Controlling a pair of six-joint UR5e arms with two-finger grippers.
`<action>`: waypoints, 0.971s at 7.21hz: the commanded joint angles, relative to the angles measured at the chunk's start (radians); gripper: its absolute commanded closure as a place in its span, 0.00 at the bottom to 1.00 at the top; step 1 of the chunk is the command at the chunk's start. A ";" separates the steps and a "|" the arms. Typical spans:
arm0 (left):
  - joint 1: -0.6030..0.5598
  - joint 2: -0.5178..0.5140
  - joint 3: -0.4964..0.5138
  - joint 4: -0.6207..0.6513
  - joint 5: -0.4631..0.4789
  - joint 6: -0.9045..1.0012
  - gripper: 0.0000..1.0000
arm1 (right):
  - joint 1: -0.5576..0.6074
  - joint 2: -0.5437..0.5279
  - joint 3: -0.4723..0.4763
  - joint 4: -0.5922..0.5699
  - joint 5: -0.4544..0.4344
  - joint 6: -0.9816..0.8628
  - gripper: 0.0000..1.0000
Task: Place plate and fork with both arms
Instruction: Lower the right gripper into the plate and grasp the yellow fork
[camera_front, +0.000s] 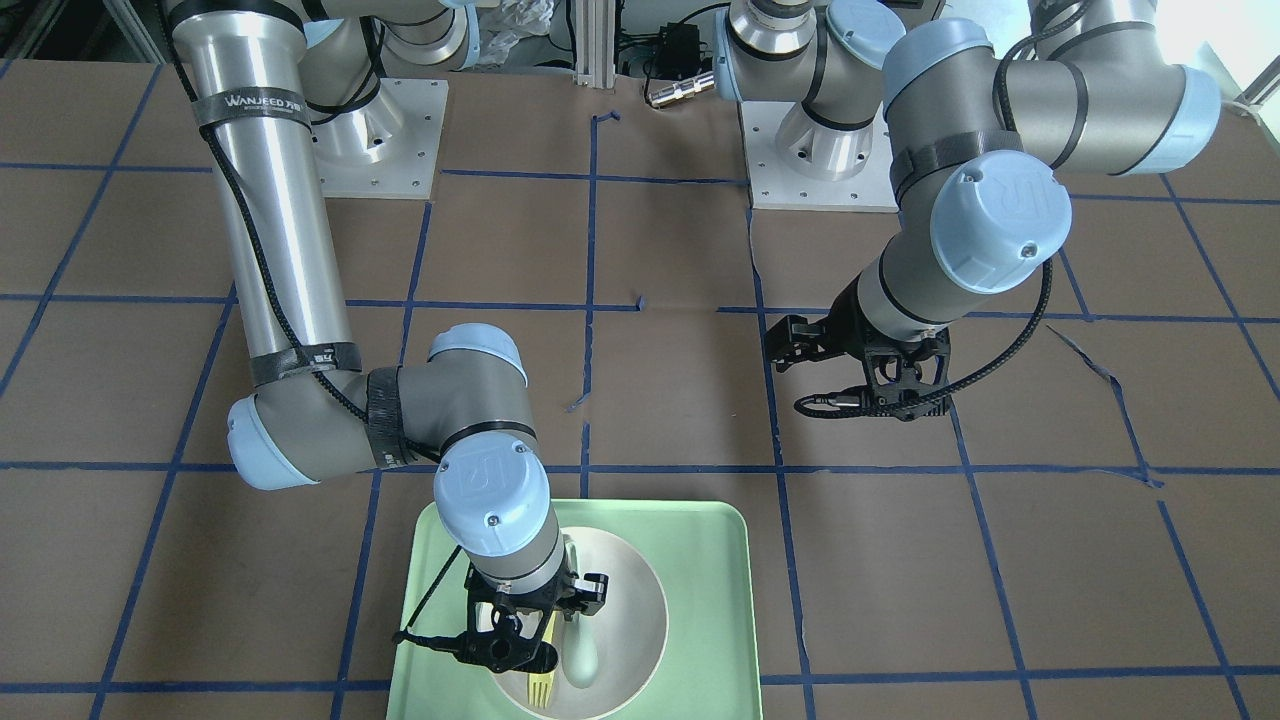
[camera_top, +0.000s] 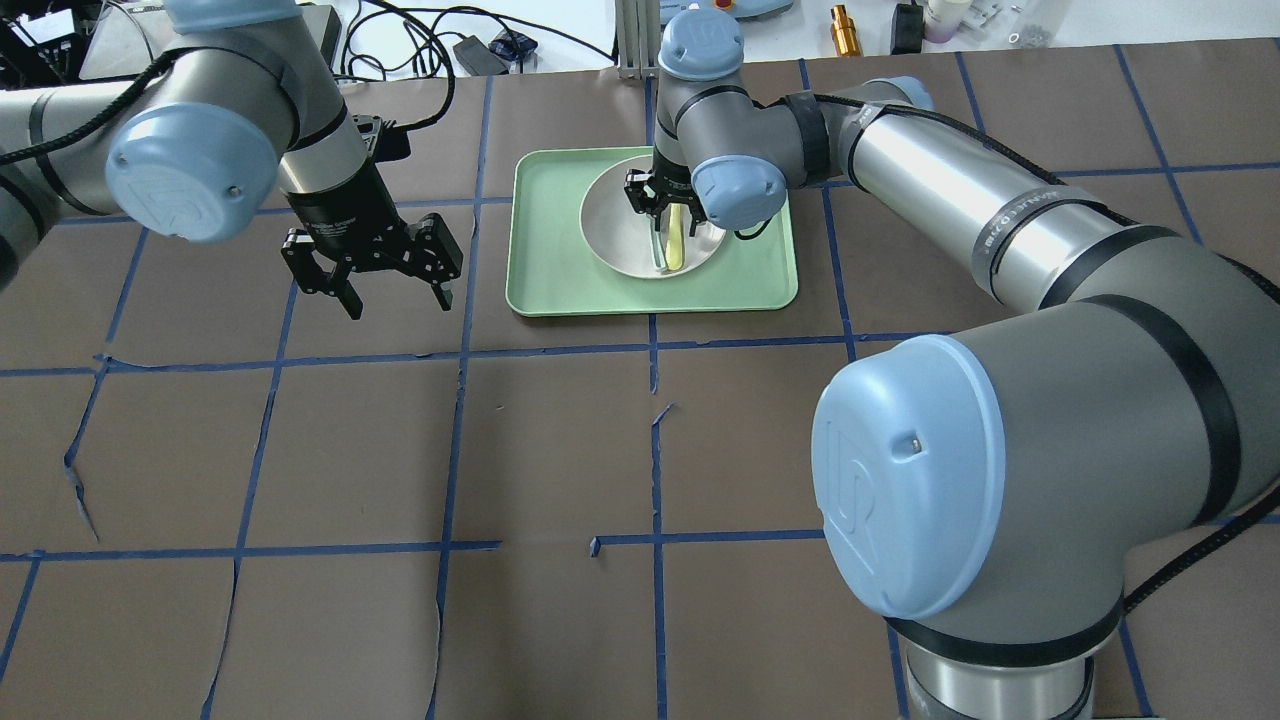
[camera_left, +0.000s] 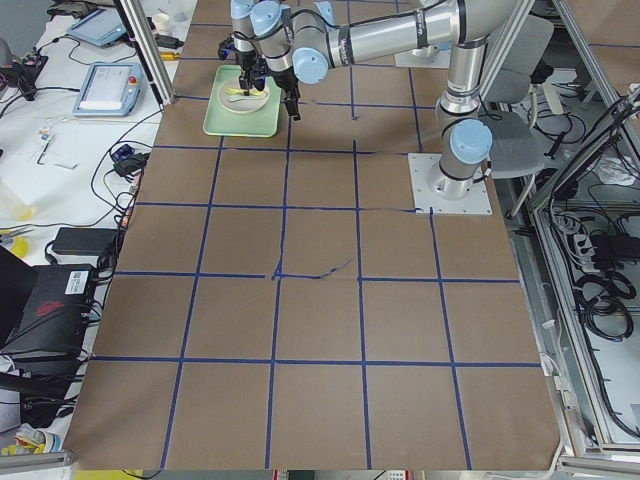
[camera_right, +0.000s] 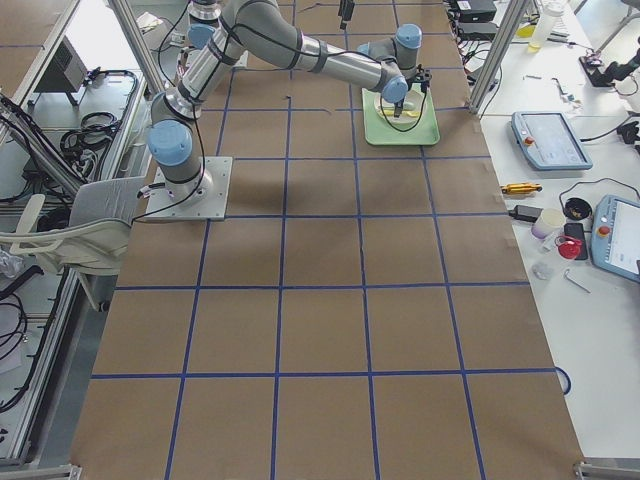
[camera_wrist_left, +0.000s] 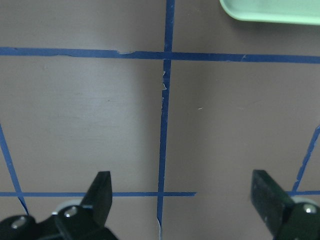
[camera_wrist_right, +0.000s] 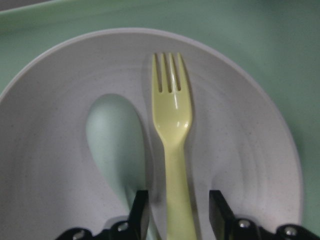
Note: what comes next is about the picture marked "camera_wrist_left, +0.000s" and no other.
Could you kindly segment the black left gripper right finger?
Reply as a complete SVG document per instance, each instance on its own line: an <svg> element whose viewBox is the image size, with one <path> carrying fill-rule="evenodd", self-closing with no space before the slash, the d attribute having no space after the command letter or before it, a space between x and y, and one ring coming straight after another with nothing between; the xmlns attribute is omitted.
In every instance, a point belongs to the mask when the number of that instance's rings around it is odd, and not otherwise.
<svg viewBox="0 0 320 240"><path fill-rule="evenodd" d="M252 171L250 199L255 210L275 238L295 206L292 198L265 171Z"/></svg>

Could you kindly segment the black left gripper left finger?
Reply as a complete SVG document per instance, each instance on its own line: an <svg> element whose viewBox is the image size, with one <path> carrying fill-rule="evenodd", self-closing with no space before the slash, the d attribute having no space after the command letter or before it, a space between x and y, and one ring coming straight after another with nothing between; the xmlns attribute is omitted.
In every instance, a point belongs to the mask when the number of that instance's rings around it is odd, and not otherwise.
<svg viewBox="0 0 320 240"><path fill-rule="evenodd" d="M110 171L99 171L81 201L81 207L90 210L93 220L104 227L112 206Z"/></svg>

